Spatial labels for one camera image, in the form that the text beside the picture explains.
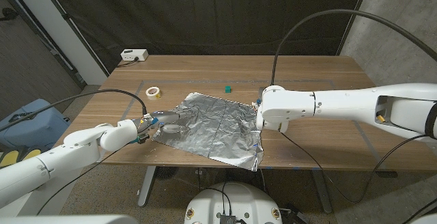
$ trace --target white box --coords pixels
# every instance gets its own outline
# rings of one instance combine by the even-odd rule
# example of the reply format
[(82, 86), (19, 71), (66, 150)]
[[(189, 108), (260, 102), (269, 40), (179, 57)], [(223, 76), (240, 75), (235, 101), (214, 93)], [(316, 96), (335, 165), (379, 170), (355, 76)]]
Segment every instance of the white box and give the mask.
[(124, 49), (120, 55), (123, 61), (134, 61), (135, 57), (138, 57), (138, 61), (145, 61), (149, 57), (146, 49)]

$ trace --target table leg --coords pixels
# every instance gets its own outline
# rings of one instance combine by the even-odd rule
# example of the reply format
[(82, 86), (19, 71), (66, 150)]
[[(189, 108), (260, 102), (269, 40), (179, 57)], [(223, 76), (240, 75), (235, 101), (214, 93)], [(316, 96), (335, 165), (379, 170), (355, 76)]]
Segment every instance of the table leg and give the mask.
[(138, 206), (140, 207), (144, 207), (149, 199), (150, 192), (152, 191), (155, 169), (156, 166), (148, 166), (147, 170), (145, 171), (143, 186), (139, 191), (138, 197)]
[(313, 179), (315, 182), (315, 187), (317, 189), (320, 203), (322, 204), (323, 211), (327, 214), (333, 212), (333, 207), (330, 204), (328, 189), (326, 187), (325, 177), (321, 170), (311, 170)]

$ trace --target black backdrop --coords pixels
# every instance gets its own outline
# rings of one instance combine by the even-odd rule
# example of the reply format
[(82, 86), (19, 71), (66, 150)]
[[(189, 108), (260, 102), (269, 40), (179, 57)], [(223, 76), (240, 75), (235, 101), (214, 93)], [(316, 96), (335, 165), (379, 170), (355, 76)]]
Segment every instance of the black backdrop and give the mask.
[[(149, 54), (274, 55), (286, 31), (322, 10), (357, 0), (58, 0), (112, 71), (125, 48)], [(349, 16), (315, 18), (292, 35), (286, 55), (335, 55)]]

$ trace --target masking tape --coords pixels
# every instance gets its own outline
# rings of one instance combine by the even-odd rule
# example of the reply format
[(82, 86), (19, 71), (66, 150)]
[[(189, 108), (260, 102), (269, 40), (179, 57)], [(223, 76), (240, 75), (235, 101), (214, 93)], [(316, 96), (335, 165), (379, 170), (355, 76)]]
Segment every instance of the masking tape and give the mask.
[(159, 99), (161, 97), (161, 92), (158, 87), (149, 87), (149, 89), (145, 91), (145, 94), (150, 100)]

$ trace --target aluminum foil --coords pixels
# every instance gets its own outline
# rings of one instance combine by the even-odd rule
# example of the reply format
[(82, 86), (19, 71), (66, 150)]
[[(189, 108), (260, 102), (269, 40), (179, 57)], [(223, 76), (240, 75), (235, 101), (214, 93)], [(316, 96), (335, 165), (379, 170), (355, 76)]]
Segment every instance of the aluminum foil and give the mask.
[(243, 169), (257, 170), (263, 149), (252, 107), (191, 93), (171, 111), (190, 113), (174, 122), (183, 129), (167, 133), (163, 132), (164, 125), (160, 125), (153, 140)]

